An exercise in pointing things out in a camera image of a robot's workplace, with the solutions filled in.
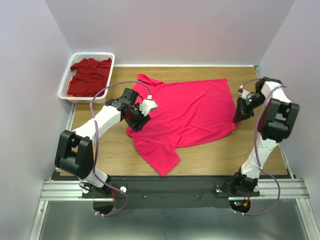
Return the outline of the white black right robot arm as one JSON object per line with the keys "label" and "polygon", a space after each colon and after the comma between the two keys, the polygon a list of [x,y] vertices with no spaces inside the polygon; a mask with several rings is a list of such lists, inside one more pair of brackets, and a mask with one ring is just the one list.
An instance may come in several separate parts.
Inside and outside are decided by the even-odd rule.
{"label": "white black right robot arm", "polygon": [[297,119],[300,106],[284,93],[284,85],[278,79],[256,79],[255,91],[239,87],[239,98],[233,123],[253,117],[254,110],[261,107],[254,129],[254,147],[230,182],[231,192],[237,196],[258,191],[258,179],[271,152],[287,139]]}

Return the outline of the white plastic basket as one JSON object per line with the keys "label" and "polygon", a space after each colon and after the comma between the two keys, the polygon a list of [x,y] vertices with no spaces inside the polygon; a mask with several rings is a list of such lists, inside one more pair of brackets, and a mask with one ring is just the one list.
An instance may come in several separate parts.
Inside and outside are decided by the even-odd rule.
{"label": "white plastic basket", "polygon": [[110,84],[115,62],[111,52],[76,52],[66,67],[58,97],[74,104],[88,104],[95,95],[95,104],[102,104],[107,91],[99,91]]}

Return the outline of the pink t-shirt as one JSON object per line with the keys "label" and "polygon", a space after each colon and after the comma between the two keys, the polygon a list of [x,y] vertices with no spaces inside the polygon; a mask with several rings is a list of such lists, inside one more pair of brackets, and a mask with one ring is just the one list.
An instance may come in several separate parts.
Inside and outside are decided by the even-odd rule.
{"label": "pink t-shirt", "polygon": [[139,132],[130,127],[137,153],[162,177],[179,162],[177,148],[197,146],[224,138],[236,129],[236,106],[227,79],[165,83],[145,74],[133,90],[146,97],[148,90],[158,108]]}

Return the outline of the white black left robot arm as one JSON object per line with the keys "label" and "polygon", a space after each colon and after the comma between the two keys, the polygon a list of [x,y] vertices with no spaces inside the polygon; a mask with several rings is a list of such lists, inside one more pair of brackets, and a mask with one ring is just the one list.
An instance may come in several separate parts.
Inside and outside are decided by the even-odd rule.
{"label": "white black left robot arm", "polygon": [[137,91],[125,88],[122,96],[108,100],[85,124],[60,134],[54,165],[84,181],[81,186],[83,190],[100,197],[114,192],[110,176],[96,166],[99,138],[121,121],[125,121],[134,132],[143,129],[151,120],[150,112],[158,105],[152,99],[152,94],[148,94],[142,102],[137,102],[139,95]]}

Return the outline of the dark red t-shirt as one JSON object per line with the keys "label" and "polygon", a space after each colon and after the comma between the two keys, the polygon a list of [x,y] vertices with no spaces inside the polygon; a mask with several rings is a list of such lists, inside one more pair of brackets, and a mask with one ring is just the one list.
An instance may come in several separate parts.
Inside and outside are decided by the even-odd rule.
{"label": "dark red t-shirt", "polygon": [[73,78],[74,97],[94,97],[106,87],[110,75],[112,60],[95,60],[85,58],[73,64],[70,70],[75,71]]}

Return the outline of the aluminium mounting rail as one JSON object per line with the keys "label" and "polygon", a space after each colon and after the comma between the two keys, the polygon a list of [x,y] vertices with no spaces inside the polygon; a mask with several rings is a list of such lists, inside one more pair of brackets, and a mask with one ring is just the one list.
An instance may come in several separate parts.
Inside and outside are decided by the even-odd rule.
{"label": "aluminium mounting rail", "polygon": [[[181,179],[128,179],[121,178],[113,181],[129,196],[147,199],[150,197],[190,197],[201,199],[205,195],[228,200],[242,199],[309,199],[310,195],[303,179],[261,179],[258,181],[257,189],[252,193],[235,195],[231,190],[229,179],[216,178],[193,178]],[[116,194],[97,195],[94,192],[82,188],[85,182],[77,180],[50,180],[42,185],[40,200],[42,201],[112,201],[113,199],[124,199],[120,192]]]}

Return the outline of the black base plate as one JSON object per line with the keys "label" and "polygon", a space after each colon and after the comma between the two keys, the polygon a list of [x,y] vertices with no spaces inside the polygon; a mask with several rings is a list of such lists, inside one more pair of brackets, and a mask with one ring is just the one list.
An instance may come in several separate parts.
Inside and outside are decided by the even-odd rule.
{"label": "black base plate", "polygon": [[48,201],[88,201],[96,211],[128,209],[229,208],[247,192],[232,190],[232,176],[114,176],[111,184],[122,193],[77,180],[46,181],[41,197]]}

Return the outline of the orange garment in basket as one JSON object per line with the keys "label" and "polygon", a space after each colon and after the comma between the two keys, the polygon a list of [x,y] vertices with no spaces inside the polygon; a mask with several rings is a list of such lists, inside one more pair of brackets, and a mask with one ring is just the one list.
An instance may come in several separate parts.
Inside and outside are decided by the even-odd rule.
{"label": "orange garment in basket", "polygon": [[68,83],[67,96],[68,97],[74,97],[74,90],[75,90],[75,84],[73,83],[73,78],[71,78],[69,83]]}

